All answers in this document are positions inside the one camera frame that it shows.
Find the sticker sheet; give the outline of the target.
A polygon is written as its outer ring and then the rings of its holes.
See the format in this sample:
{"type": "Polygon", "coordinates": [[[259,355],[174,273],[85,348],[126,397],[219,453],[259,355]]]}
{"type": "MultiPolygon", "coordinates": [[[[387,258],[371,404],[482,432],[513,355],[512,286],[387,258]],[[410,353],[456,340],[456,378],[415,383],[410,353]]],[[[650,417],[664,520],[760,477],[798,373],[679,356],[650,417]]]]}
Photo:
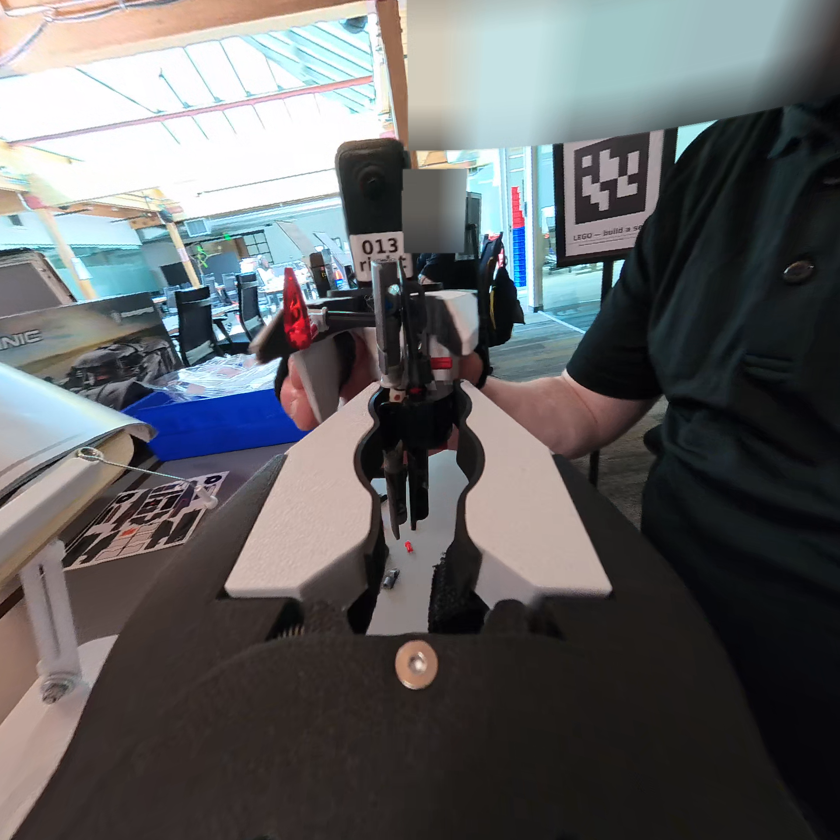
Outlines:
{"type": "Polygon", "coordinates": [[[68,543],[64,567],[88,568],[183,544],[207,511],[196,489],[216,498],[227,476],[213,472],[124,491],[68,543]]]}

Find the lego instruction booklet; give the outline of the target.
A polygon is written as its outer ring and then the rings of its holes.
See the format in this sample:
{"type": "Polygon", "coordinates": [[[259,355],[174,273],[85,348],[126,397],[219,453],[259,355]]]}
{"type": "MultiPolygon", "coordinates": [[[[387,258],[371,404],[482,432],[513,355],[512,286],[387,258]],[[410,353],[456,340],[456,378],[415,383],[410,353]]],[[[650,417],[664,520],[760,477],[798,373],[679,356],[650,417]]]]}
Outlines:
{"type": "Polygon", "coordinates": [[[1,365],[1,497],[79,448],[117,432],[150,442],[151,425],[1,365]]]}

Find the lego set box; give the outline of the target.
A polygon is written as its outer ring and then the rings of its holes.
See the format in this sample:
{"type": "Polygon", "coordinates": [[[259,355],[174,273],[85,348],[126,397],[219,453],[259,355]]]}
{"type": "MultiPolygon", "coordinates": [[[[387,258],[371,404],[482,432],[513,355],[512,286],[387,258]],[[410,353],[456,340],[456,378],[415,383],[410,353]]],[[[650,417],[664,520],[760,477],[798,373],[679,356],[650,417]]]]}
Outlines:
{"type": "Polygon", "coordinates": [[[182,368],[149,292],[77,301],[31,248],[2,250],[1,362],[117,411],[182,368]]]}

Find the clear plastic bags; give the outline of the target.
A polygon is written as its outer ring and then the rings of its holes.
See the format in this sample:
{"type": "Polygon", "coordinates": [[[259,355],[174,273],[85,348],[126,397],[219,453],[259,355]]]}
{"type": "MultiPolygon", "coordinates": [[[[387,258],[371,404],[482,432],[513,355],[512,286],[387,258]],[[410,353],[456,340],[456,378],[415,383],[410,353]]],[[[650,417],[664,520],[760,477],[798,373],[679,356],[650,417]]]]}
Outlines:
{"type": "Polygon", "coordinates": [[[253,354],[212,357],[163,375],[149,387],[175,403],[272,391],[279,360],[258,364],[253,354]]]}

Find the person's right hand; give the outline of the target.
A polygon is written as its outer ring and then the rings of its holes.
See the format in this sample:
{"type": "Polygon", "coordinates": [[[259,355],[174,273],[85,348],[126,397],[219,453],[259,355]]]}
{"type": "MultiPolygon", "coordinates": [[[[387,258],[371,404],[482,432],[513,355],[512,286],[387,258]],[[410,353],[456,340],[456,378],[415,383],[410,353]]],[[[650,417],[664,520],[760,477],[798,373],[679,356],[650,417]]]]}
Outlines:
{"type": "Polygon", "coordinates": [[[372,327],[341,331],[280,361],[274,390],[301,430],[322,424],[380,377],[372,327]]]}

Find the white book stand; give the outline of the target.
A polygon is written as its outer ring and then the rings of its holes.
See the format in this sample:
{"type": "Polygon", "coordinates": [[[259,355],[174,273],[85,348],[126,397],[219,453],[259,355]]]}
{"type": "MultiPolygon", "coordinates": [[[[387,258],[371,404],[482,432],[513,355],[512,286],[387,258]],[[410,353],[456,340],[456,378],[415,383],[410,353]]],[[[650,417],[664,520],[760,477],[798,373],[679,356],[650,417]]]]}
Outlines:
{"type": "Polygon", "coordinates": [[[23,587],[38,677],[2,721],[1,838],[15,835],[56,771],[115,642],[78,644],[60,534],[127,470],[84,448],[2,506],[2,582],[23,587]]]}

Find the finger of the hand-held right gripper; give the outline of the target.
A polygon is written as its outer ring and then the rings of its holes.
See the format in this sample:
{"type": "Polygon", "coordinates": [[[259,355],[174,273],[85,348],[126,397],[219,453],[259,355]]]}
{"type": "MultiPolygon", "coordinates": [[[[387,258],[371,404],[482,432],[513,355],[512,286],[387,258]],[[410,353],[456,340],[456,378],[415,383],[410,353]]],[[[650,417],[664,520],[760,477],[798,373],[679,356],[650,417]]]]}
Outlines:
{"type": "Polygon", "coordinates": [[[433,370],[452,370],[476,349],[478,300],[472,290],[427,292],[427,356],[433,370]]]}
{"type": "Polygon", "coordinates": [[[286,331],[282,317],[274,317],[251,341],[251,353],[258,365],[286,357],[286,331]]]}

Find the black office chair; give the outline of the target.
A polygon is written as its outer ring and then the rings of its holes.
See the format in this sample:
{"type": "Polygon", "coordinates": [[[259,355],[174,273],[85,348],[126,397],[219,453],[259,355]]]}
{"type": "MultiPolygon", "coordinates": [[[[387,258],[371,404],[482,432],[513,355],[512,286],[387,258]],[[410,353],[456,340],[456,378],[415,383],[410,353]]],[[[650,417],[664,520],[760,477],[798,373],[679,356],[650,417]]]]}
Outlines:
{"type": "Polygon", "coordinates": [[[238,317],[248,340],[255,339],[265,327],[259,308],[259,281],[254,272],[236,275],[238,317]]]}
{"type": "Polygon", "coordinates": [[[174,291],[178,344],[185,367],[222,355],[214,331],[210,290],[201,286],[174,291]]]}

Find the person's right forearm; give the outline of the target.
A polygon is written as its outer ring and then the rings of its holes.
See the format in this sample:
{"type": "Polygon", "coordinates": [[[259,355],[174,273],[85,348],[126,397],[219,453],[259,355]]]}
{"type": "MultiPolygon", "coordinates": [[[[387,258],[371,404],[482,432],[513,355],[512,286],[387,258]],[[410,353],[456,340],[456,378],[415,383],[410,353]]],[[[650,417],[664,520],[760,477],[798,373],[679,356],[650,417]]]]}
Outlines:
{"type": "Polygon", "coordinates": [[[567,373],[527,382],[489,377],[482,392],[553,454],[577,459],[608,446],[657,402],[592,392],[567,373]]]}

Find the grey black lego subassembly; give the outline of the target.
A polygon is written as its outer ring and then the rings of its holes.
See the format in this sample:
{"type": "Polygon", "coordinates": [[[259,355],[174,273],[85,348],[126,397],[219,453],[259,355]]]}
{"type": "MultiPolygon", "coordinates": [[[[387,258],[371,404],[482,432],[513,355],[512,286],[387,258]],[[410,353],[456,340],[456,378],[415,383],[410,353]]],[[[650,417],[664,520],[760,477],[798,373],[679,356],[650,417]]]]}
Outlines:
{"type": "Polygon", "coordinates": [[[284,280],[280,347],[295,360],[317,424],[340,404],[343,368],[354,363],[339,348],[338,337],[364,333],[374,342],[377,363],[373,396],[383,454],[389,519],[396,538],[429,513],[428,459],[445,448],[457,426],[454,396],[455,355],[462,332],[473,337],[470,320],[454,315],[454,292],[433,291],[406,278],[394,261],[375,261],[371,269],[372,311],[308,308],[297,279],[284,280]]]}

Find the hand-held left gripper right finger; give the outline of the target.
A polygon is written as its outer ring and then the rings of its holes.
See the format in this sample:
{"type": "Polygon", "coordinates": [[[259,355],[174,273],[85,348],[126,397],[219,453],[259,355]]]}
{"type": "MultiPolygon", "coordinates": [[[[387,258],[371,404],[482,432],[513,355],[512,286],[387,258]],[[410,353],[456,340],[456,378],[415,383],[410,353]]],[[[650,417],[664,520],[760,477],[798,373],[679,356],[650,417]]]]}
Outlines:
{"type": "Polygon", "coordinates": [[[470,383],[465,430],[484,465],[465,498],[480,552],[474,591],[486,604],[537,604],[548,596],[606,598],[600,559],[550,450],[470,383]]]}

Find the black backpack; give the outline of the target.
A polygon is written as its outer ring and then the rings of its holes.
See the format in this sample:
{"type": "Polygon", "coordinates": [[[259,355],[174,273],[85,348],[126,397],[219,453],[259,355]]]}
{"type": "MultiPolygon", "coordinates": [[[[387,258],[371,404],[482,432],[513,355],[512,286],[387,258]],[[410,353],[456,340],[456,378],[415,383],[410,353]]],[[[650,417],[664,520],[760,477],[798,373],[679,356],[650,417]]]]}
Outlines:
{"type": "Polygon", "coordinates": [[[480,335],[488,348],[507,343],[516,324],[524,323],[518,289],[508,273],[500,235],[482,241],[477,275],[480,335]]]}

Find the large blue bin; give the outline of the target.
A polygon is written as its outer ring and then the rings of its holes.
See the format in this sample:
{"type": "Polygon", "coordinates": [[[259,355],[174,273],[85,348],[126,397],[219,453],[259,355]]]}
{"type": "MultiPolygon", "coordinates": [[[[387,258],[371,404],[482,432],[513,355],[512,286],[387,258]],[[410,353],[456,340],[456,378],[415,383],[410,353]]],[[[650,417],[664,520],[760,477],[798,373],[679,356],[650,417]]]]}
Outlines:
{"type": "Polygon", "coordinates": [[[123,412],[156,430],[150,448],[163,462],[294,444],[306,436],[271,389],[187,402],[155,392],[123,412]]]}

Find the stack of red blue bins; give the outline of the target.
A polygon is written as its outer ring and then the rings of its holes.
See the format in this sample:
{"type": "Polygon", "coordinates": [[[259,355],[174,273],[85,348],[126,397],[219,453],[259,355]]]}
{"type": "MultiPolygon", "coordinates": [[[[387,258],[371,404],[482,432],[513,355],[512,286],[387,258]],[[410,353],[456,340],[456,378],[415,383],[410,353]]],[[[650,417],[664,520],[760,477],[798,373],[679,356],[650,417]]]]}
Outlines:
{"type": "Polygon", "coordinates": [[[511,196],[511,275],[517,288],[527,286],[526,223],[522,210],[521,189],[510,188],[511,196]]]}

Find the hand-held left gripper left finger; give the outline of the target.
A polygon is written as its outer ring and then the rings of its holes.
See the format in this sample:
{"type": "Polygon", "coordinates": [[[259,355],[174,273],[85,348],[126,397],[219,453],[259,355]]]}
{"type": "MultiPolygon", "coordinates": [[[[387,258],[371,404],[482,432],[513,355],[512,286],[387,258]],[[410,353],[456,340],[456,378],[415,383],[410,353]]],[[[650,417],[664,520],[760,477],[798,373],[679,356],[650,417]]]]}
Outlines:
{"type": "Polygon", "coordinates": [[[369,385],[294,444],[224,588],[233,598],[353,604],[382,580],[382,508],[361,473],[374,431],[369,385]]]}

